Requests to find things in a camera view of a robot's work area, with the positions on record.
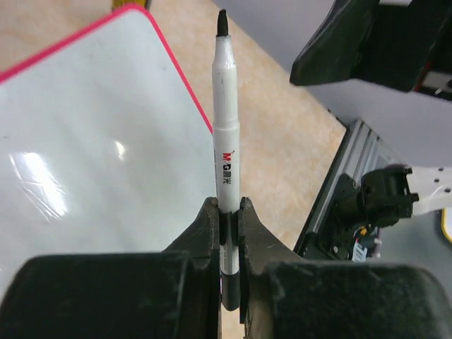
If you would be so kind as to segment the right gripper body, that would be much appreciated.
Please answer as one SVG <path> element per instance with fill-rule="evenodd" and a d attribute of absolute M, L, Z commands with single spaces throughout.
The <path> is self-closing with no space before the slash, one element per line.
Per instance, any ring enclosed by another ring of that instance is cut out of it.
<path fill-rule="evenodd" d="M 451 2 L 379 4 L 354 78 L 401 92 L 451 92 Z"/>

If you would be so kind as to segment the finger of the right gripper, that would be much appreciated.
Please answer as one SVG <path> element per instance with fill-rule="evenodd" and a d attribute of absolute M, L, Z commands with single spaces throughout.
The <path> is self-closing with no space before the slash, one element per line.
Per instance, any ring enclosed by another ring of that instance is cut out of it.
<path fill-rule="evenodd" d="M 335 1 L 328 15 L 294 60 L 293 85 L 346 81 L 358 64 L 378 1 Z"/>

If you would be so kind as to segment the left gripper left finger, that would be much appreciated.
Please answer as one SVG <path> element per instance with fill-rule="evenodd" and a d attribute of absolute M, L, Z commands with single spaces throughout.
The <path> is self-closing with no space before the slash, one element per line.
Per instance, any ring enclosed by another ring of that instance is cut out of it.
<path fill-rule="evenodd" d="M 1 302 L 2 338 L 218 338 L 218 202 L 154 253 L 38 256 Z"/>

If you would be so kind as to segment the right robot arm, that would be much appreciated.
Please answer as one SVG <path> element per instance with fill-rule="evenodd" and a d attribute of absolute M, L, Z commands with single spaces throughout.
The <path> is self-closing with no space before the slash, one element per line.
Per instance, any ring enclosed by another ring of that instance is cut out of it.
<path fill-rule="evenodd" d="M 385 227 L 451 206 L 450 1 L 335 1 L 290 82 L 357 114 L 409 161 L 362 177 L 361 218 Z"/>

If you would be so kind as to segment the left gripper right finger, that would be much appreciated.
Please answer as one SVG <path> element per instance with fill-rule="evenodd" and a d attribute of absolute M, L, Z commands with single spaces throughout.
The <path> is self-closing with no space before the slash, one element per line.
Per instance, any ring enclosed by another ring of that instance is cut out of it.
<path fill-rule="evenodd" d="M 238 223 L 247 338 L 451 337 L 451 303 L 429 271 L 303 259 L 262 224 L 249 198 Z"/>

